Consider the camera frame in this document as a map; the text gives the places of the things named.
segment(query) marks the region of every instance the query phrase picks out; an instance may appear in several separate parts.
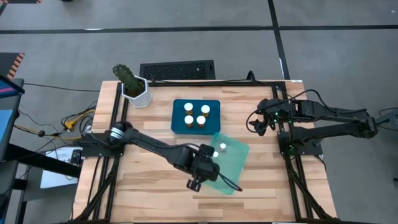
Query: translucent green container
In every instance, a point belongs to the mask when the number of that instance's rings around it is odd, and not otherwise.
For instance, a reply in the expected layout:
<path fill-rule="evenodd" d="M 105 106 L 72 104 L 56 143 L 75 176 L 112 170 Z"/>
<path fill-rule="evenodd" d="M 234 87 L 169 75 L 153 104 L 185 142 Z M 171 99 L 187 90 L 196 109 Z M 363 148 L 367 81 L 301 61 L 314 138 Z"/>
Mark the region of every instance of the translucent green container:
<path fill-rule="evenodd" d="M 221 144 L 225 144 L 225 149 L 221 148 Z M 246 160 L 249 153 L 249 146 L 243 142 L 231 139 L 223 134 L 216 133 L 211 141 L 211 146 L 215 149 L 215 155 L 213 155 L 213 161 L 220 166 L 220 173 L 228 179 L 232 180 L 235 184 L 239 185 L 239 176 L 242 173 L 244 161 Z M 234 193 L 234 189 L 226 185 L 221 179 L 217 178 L 217 181 L 205 181 L 206 185 L 209 185 L 226 195 Z"/>

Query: butcher block tabletop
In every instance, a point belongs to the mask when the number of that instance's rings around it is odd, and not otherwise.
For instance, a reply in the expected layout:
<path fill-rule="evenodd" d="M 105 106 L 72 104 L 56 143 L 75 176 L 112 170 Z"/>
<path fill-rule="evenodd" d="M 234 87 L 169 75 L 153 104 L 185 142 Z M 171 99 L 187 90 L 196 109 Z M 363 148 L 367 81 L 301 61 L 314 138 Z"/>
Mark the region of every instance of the butcher block tabletop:
<path fill-rule="evenodd" d="M 304 91 L 302 82 L 285 81 L 287 93 Z M 102 84 L 93 121 L 93 132 L 109 128 L 117 81 Z M 285 162 L 280 155 L 277 130 L 267 130 L 260 137 L 245 126 L 248 115 L 264 98 L 273 98 L 268 86 L 158 86 L 150 87 L 152 102 L 147 108 L 135 109 L 129 104 L 127 121 L 140 132 L 168 144 L 210 144 L 212 136 L 177 135 L 171 130 L 172 106 L 175 99 L 219 100 L 221 133 L 249 145 L 250 150 L 239 179 L 242 192 L 225 195 L 207 185 L 200 192 L 186 188 L 191 177 L 172 167 L 163 157 L 128 145 L 120 159 L 113 200 L 111 223 L 120 222 L 276 222 L 295 221 Z M 124 98 L 118 109 L 120 120 Z M 295 124 L 313 127 L 312 123 Z M 327 213 L 336 216 L 323 164 L 314 156 L 302 156 L 309 191 Z M 99 162 L 94 196 L 100 179 Z M 84 160 L 78 183 L 73 214 L 77 217 L 86 207 L 96 157 Z M 301 214 L 305 217 L 299 190 Z M 99 218 L 104 218 L 108 192 L 105 192 Z"/>

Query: small bottle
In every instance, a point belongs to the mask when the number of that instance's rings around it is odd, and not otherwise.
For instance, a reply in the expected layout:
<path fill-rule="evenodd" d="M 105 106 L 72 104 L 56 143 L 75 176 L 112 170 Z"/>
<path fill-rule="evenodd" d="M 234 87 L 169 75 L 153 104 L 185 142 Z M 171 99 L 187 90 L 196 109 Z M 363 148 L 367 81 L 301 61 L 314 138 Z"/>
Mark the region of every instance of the small bottle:
<path fill-rule="evenodd" d="M 198 123 L 199 128 L 205 127 L 206 118 L 204 116 L 199 116 L 197 118 L 197 123 Z"/>
<path fill-rule="evenodd" d="M 193 105 L 192 105 L 191 103 L 186 103 L 186 104 L 184 105 L 184 109 L 185 109 L 185 113 L 186 113 L 187 115 L 192 115 L 192 114 L 193 114 L 193 111 L 192 111 Z"/>
<path fill-rule="evenodd" d="M 185 116 L 184 121 L 188 128 L 193 127 L 193 116 L 191 116 L 191 115 Z"/>
<path fill-rule="evenodd" d="M 221 143 L 220 144 L 220 151 L 221 152 L 225 152 L 225 149 L 226 149 L 226 144 L 225 143 Z"/>
<path fill-rule="evenodd" d="M 209 112 L 210 112 L 210 107 L 207 105 L 203 105 L 201 107 L 201 114 L 202 116 L 204 116 L 205 118 L 207 118 L 209 116 Z"/>

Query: gray floor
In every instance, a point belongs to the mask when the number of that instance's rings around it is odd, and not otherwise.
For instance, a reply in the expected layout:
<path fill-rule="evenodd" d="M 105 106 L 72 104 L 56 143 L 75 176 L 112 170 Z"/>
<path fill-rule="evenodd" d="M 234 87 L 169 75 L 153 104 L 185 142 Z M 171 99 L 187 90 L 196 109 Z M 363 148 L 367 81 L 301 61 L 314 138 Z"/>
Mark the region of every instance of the gray floor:
<path fill-rule="evenodd" d="M 277 0 L 275 7 L 280 26 L 398 24 L 397 1 Z M 44 0 L 10 4 L 0 17 L 1 30 L 271 24 L 267 1 L 260 0 Z M 318 90 L 329 105 L 368 108 L 374 116 L 379 109 L 398 105 L 398 30 L 281 33 L 291 79 Z M 115 63 L 125 63 L 138 73 L 140 63 L 212 59 L 218 79 L 243 78 L 249 70 L 258 79 L 282 78 L 273 31 L 0 35 L 0 52 L 25 53 L 17 77 L 26 82 L 92 90 L 99 89 L 103 80 L 115 79 L 111 73 Z M 98 97 L 97 93 L 25 89 L 21 110 L 57 127 L 60 118 L 86 108 Z M 38 128 L 23 116 L 17 123 Z M 398 220 L 398 189 L 392 183 L 392 177 L 398 176 L 395 137 L 396 133 L 381 130 L 371 140 L 335 138 L 323 143 L 341 219 Z M 45 139 L 14 131 L 12 142 L 35 149 Z M 29 202 L 25 223 L 67 220 L 73 196 L 59 192 Z M 15 208 L 17 197 L 14 191 L 10 208 Z M 13 213 L 10 209 L 6 223 L 13 222 Z"/>

